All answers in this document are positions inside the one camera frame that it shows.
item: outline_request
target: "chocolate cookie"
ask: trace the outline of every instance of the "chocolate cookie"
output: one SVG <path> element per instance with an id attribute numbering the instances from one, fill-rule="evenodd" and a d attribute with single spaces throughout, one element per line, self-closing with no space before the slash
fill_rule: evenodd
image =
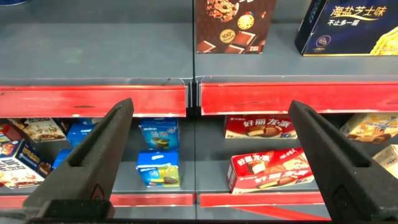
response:
<path id="1" fill-rule="evenodd" d="M 228 22 L 238 13 L 238 9 L 239 3 L 232 4 L 228 0 L 208 0 L 206 12 L 222 22 Z"/>

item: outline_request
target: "chocolate pie image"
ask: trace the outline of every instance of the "chocolate pie image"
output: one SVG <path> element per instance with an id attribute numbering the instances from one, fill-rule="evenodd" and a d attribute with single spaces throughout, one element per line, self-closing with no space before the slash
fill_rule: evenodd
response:
<path id="1" fill-rule="evenodd" d="M 259 125 L 255 127 L 251 127 L 246 130 L 246 135 L 249 137 L 264 137 L 271 138 L 280 135 L 282 132 L 282 128 L 279 126 L 264 126 Z"/>

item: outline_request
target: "red shelf edge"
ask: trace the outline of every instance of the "red shelf edge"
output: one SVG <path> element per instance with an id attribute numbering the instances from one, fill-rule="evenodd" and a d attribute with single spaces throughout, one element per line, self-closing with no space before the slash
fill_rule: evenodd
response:
<path id="1" fill-rule="evenodd" d="M 0 209 L 21 209 L 28 195 L 0 196 Z M 112 194 L 115 207 L 193 206 L 193 194 Z"/>
<path id="2" fill-rule="evenodd" d="M 201 207 L 324 204 L 320 192 L 269 192 L 249 194 L 200 194 Z"/>
<path id="3" fill-rule="evenodd" d="M 299 100 L 320 113 L 394 112 L 397 87 L 398 82 L 202 83 L 201 108 L 202 115 L 278 114 Z"/>
<path id="4" fill-rule="evenodd" d="M 0 86 L 0 117 L 102 117 L 126 98 L 134 116 L 186 116 L 185 85 L 91 85 Z"/>

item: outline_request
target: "red snack box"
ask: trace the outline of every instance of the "red snack box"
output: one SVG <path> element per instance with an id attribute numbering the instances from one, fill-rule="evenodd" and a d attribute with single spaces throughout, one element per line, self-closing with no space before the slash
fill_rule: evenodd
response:
<path id="1" fill-rule="evenodd" d="M 286 114 L 231 115 L 226 117 L 225 138 L 296 139 Z"/>
<path id="2" fill-rule="evenodd" d="M 22 136 L 10 124 L 0 124 L 0 142 L 21 140 Z"/>
<path id="3" fill-rule="evenodd" d="M 301 147 L 233 156 L 227 176 L 232 194 L 308 183 L 314 179 Z"/>

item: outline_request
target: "snack package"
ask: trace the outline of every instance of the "snack package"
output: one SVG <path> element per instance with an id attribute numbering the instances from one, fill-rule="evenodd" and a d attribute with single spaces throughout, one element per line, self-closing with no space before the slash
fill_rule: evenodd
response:
<path id="1" fill-rule="evenodd" d="M 304 56 L 398 55 L 397 0 L 312 0 L 295 45 Z"/>
<path id="2" fill-rule="evenodd" d="M 15 126 L 23 130 L 33 141 L 66 140 L 70 127 L 68 119 L 55 118 L 11 118 Z"/>
<path id="3" fill-rule="evenodd" d="M 197 53 L 262 53 L 276 0 L 195 2 Z"/>
<path id="4" fill-rule="evenodd" d="M 302 148 L 233 156 L 227 177 L 232 194 L 308 183 L 314 179 Z"/>
<path id="5" fill-rule="evenodd" d="M 93 130 L 93 124 L 72 124 L 68 133 L 68 141 L 75 148 Z"/>
<path id="6" fill-rule="evenodd" d="M 0 124 L 0 142 L 21 140 L 23 137 L 10 124 Z"/>
<path id="7" fill-rule="evenodd" d="M 286 114 L 228 115 L 225 138 L 296 139 L 297 135 Z"/>
<path id="8" fill-rule="evenodd" d="M 80 124 L 96 125 L 101 119 L 102 118 L 78 118 L 77 120 Z"/>
<path id="9" fill-rule="evenodd" d="M 141 151 L 138 154 L 137 170 L 147 187 L 177 187 L 178 151 Z"/>
<path id="10" fill-rule="evenodd" d="M 390 174 L 398 178 L 398 145 L 389 145 L 373 156 Z"/>
<path id="11" fill-rule="evenodd" d="M 178 149 L 178 118 L 144 118 L 140 128 L 149 149 Z"/>
<path id="12" fill-rule="evenodd" d="M 398 113 L 363 113 L 350 118 L 340 131 L 349 139 L 384 143 L 398 133 Z"/>
<path id="13" fill-rule="evenodd" d="M 0 142 L 0 183 L 10 189 L 39 185 L 52 166 L 24 140 Z"/>
<path id="14" fill-rule="evenodd" d="M 54 165 L 52 166 L 52 168 L 53 169 L 57 168 L 61 164 L 61 162 L 63 162 L 69 156 L 72 150 L 73 149 L 61 149 L 57 155 L 57 158 L 55 158 Z"/>

